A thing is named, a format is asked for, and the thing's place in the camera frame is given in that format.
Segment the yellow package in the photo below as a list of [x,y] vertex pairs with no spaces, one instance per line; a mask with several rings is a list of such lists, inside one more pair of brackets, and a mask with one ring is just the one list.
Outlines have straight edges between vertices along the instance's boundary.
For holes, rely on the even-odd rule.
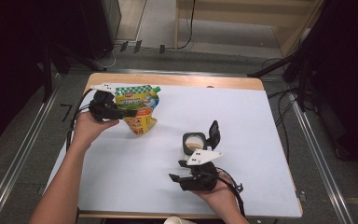
[[117,107],[137,110],[135,118],[124,118],[124,121],[138,136],[147,133],[157,122],[152,114],[159,103],[159,91],[159,87],[153,89],[150,85],[116,88]]

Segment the snack bag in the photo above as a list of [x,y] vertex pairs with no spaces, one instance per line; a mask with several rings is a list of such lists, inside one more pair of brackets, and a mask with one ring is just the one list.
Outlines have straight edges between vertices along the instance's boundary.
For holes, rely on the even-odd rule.
[[152,118],[152,113],[159,102],[159,91],[159,87],[153,89],[150,85],[116,88],[117,107],[138,111],[135,118],[124,118],[130,129],[138,136],[149,131],[157,122]]

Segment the human arm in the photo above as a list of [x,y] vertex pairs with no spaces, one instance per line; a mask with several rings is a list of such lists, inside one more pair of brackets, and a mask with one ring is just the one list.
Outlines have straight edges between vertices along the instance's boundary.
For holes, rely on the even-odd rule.
[[[219,176],[232,183],[224,172],[219,172]],[[217,180],[216,186],[211,191],[193,191],[193,193],[200,196],[226,224],[249,224],[241,214],[234,194],[222,181]]]
[[51,181],[31,216],[33,223],[75,223],[83,160],[91,143],[104,130],[118,124],[118,120],[96,121],[90,112],[79,114],[74,138]]

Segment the white tabletop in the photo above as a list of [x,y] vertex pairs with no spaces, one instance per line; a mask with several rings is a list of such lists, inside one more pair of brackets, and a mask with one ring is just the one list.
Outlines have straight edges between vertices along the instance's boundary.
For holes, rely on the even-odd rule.
[[[241,197],[247,217],[302,216],[264,91],[160,87],[160,102],[153,113],[158,120],[155,127],[137,137],[121,121],[102,133],[88,150],[80,187],[81,210],[167,217],[212,215],[203,200],[182,191],[169,174],[188,176],[189,169],[178,164],[183,158],[183,134],[201,132],[208,137],[217,120],[222,138],[215,151],[224,156],[213,163],[243,184]],[[84,105],[92,95],[85,98]],[[64,154],[65,146],[49,183]]]

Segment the hand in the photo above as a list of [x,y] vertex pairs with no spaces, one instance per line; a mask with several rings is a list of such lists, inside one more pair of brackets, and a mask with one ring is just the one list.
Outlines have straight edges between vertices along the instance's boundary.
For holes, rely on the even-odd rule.
[[91,143],[101,134],[101,132],[117,125],[118,123],[118,119],[97,121],[92,117],[90,112],[80,113],[76,119],[74,138],[72,140],[71,146],[87,149],[91,146]]
[[[224,172],[219,171],[219,176],[232,184],[231,179]],[[217,180],[216,186],[211,191],[193,191],[193,193],[201,197],[227,224],[248,223],[240,213],[235,195],[222,181]]]

